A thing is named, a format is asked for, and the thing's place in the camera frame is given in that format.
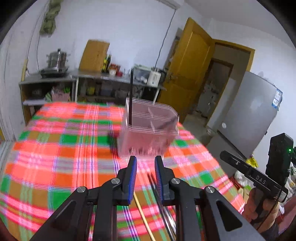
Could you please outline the pink utensil basket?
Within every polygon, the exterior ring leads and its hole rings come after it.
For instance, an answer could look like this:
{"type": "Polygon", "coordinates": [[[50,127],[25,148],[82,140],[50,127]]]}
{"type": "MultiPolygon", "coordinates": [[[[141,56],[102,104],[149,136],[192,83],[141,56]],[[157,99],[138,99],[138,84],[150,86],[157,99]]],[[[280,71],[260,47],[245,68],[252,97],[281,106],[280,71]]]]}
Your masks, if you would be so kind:
{"type": "Polygon", "coordinates": [[[139,159],[148,159],[163,156],[179,135],[177,127],[179,117],[173,128],[158,130],[156,127],[179,116],[177,112],[166,104],[132,98],[132,126],[130,126],[128,109],[129,97],[125,101],[121,130],[117,137],[119,157],[136,156],[139,159]]]}

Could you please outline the wooden cutting board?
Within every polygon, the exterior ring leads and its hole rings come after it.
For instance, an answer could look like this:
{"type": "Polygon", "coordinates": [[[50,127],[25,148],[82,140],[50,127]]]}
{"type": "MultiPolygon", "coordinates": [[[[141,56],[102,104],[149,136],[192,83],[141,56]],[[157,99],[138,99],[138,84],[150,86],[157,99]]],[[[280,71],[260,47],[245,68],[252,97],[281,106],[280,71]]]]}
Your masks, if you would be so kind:
{"type": "Polygon", "coordinates": [[[99,40],[88,40],[84,49],[79,70],[100,72],[110,43],[99,40]]]}

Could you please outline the small pink basket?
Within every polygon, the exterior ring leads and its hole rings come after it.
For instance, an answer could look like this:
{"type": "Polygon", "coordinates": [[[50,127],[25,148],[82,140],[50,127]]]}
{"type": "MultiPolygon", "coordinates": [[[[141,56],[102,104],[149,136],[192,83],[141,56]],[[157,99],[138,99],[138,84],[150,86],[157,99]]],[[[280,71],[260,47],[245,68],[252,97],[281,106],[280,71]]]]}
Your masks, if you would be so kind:
{"type": "Polygon", "coordinates": [[[51,90],[51,97],[52,97],[53,102],[55,102],[55,101],[67,102],[67,101],[71,100],[70,92],[65,93],[59,89],[58,90],[52,89],[51,90]]]}

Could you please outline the grey refrigerator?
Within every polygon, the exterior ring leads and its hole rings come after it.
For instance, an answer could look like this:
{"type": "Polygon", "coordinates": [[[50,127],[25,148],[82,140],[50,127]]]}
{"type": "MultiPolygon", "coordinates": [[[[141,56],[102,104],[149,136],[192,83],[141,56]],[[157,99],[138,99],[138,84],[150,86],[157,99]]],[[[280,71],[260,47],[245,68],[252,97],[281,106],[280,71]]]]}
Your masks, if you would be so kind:
{"type": "Polygon", "coordinates": [[[224,150],[247,159],[267,133],[276,117],[283,92],[268,80],[245,72],[238,92],[217,134],[207,145],[219,160],[224,150]]]}

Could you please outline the dark sauce bottle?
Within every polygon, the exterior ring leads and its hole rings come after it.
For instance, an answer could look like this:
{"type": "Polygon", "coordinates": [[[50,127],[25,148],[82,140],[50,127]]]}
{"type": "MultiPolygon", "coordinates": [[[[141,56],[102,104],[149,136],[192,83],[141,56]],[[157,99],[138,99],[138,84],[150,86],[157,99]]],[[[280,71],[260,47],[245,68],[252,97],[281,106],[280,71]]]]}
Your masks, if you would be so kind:
{"type": "Polygon", "coordinates": [[[106,72],[106,73],[109,72],[110,62],[111,62],[111,54],[109,54],[109,55],[107,56],[106,69],[105,69],[105,72],[106,72]]]}

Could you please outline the induction cooker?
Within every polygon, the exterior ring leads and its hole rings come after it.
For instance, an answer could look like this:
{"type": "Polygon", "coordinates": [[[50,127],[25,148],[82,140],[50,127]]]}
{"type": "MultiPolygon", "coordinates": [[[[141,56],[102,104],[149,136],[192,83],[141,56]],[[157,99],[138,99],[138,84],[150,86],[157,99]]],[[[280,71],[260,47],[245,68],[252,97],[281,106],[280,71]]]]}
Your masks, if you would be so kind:
{"type": "Polygon", "coordinates": [[[51,67],[40,70],[40,75],[42,78],[65,77],[67,75],[67,71],[68,67],[51,67]]]}

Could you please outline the light wooden chopstick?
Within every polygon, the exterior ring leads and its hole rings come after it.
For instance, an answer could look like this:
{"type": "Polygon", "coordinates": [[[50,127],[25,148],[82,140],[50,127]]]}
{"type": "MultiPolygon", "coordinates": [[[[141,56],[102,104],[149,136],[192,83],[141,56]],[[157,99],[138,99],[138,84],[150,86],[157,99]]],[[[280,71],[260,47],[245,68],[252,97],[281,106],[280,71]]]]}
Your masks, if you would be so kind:
{"type": "Polygon", "coordinates": [[[147,232],[148,232],[148,234],[149,234],[151,240],[152,240],[152,241],[156,241],[156,239],[154,238],[154,235],[153,235],[153,233],[152,233],[152,231],[151,231],[151,229],[150,229],[150,227],[149,227],[149,224],[148,224],[148,222],[147,222],[147,220],[146,220],[146,217],[145,217],[145,215],[144,215],[144,212],[143,212],[143,210],[142,210],[142,207],[141,207],[141,205],[140,205],[140,202],[139,202],[138,197],[137,197],[137,195],[136,195],[135,192],[133,193],[133,198],[134,198],[134,200],[135,200],[135,203],[136,203],[136,205],[137,205],[138,211],[139,211],[139,213],[140,213],[140,216],[141,216],[141,218],[142,218],[142,221],[143,221],[143,223],[144,223],[144,226],[145,226],[145,228],[146,228],[146,230],[147,230],[147,232]]]}

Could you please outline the steel steamer pot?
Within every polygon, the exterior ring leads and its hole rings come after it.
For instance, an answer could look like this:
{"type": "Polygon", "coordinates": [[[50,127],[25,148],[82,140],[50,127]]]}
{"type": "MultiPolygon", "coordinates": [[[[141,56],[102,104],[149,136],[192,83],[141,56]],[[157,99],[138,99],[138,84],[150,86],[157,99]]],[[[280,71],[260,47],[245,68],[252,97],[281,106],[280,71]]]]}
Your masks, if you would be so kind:
{"type": "Polygon", "coordinates": [[[66,67],[68,54],[60,48],[57,51],[51,52],[47,55],[48,68],[62,69],[66,67]]]}

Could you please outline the red lidded jar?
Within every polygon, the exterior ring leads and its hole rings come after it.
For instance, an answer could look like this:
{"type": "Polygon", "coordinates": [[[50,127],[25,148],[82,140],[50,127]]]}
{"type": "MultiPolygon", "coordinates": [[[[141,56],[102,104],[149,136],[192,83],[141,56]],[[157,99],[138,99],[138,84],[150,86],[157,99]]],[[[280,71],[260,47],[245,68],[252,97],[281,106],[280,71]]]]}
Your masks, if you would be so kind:
{"type": "Polygon", "coordinates": [[[119,70],[120,70],[120,65],[111,63],[110,66],[109,66],[109,70],[108,70],[109,75],[116,76],[117,73],[119,72],[119,70]]]}

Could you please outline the plaid tablecloth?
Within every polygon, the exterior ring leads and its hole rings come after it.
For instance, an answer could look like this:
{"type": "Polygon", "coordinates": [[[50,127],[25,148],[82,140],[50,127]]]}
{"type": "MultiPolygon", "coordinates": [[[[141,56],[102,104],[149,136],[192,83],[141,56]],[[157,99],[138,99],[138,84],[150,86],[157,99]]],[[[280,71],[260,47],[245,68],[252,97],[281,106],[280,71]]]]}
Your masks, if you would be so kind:
{"type": "MultiPolygon", "coordinates": [[[[128,159],[117,154],[124,108],[106,104],[45,104],[20,134],[1,178],[1,220],[17,240],[30,240],[79,186],[114,178],[128,159]]],[[[245,202],[209,151],[180,123],[163,162],[191,186],[214,186],[239,211],[245,202]]],[[[154,161],[137,161],[135,194],[156,240],[170,240],[149,185],[154,161]]],[[[151,240],[134,200],[117,208],[118,240],[151,240]]]]}

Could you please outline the white electric kettle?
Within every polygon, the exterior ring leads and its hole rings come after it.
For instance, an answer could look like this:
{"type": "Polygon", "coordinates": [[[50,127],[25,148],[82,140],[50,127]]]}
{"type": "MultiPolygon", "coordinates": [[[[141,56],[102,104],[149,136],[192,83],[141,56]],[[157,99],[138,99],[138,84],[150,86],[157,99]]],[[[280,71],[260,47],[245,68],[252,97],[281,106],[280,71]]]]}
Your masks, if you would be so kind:
{"type": "Polygon", "coordinates": [[[147,80],[147,85],[150,87],[158,87],[162,75],[165,75],[165,71],[152,67],[147,80]]]}

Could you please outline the air conditioner unit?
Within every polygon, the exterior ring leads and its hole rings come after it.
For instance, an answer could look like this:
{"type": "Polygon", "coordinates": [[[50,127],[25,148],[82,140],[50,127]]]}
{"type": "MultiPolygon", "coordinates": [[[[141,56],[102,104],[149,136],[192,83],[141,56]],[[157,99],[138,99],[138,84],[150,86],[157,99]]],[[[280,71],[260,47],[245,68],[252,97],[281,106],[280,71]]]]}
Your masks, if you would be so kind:
{"type": "Polygon", "coordinates": [[[184,0],[157,0],[157,1],[175,10],[179,9],[185,2],[184,0]]]}

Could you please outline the yellow wooden door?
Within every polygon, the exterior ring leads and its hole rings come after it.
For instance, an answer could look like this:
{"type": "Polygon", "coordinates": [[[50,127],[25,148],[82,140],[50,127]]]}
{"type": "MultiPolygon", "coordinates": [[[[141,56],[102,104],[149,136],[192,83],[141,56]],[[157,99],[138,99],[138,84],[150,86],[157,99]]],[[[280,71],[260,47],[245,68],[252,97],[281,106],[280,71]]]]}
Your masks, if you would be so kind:
{"type": "Polygon", "coordinates": [[[167,104],[179,114],[183,123],[200,90],[215,43],[208,33],[192,18],[188,18],[158,102],[167,104]]]}

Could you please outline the wooden side shelf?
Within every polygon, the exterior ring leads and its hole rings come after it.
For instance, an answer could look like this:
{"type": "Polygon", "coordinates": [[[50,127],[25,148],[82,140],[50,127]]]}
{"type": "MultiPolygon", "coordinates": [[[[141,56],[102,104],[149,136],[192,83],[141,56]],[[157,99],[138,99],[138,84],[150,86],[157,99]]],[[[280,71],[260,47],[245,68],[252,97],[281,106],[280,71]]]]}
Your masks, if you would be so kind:
{"type": "Polygon", "coordinates": [[[51,102],[52,93],[61,90],[69,95],[69,101],[76,100],[75,79],[70,75],[64,77],[42,78],[41,75],[30,75],[18,84],[21,93],[23,117],[27,125],[33,115],[47,102],[51,102]]]}

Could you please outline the steel kitchen table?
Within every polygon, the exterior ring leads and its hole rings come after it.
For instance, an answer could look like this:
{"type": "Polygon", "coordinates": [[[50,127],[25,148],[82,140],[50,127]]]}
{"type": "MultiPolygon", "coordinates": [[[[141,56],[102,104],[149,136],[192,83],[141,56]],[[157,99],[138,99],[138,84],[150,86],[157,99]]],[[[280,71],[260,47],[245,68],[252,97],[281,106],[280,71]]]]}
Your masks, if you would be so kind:
{"type": "MultiPolygon", "coordinates": [[[[109,82],[130,84],[130,79],[127,77],[112,76],[112,75],[109,75],[106,73],[100,73],[100,72],[92,72],[92,71],[84,71],[84,70],[75,69],[75,70],[70,71],[69,75],[74,81],[76,81],[76,89],[75,89],[75,101],[76,102],[77,102],[77,98],[78,98],[78,84],[79,84],[80,78],[89,78],[89,79],[94,79],[94,80],[103,80],[103,81],[109,81],[109,82]]],[[[166,90],[166,88],[163,87],[162,85],[158,85],[157,87],[153,87],[153,86],[149,86],[149,85],[142,83],[140,81],[137,81],[137,80],[133,80],[133,85],[141,86],[141,87],[156,88],[157,91],[154,95],[153,102],[156,102],[156,99],[158,97],[160,90],[166,90]]]]}

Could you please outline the green hanging cloth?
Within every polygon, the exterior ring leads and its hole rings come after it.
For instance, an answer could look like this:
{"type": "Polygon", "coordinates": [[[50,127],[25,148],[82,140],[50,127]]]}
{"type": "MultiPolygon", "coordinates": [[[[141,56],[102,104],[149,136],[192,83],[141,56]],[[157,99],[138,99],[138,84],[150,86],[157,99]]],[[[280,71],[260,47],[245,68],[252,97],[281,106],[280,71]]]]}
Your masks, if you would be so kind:
{"type": "Polygon", "coordinates": [[[48,4],[48,9],[44,15],[43,22],[40,28],[41,36],[50,36],[56,29],[55,18],[61,10],[61,0],[51,0],[48,4]]]}

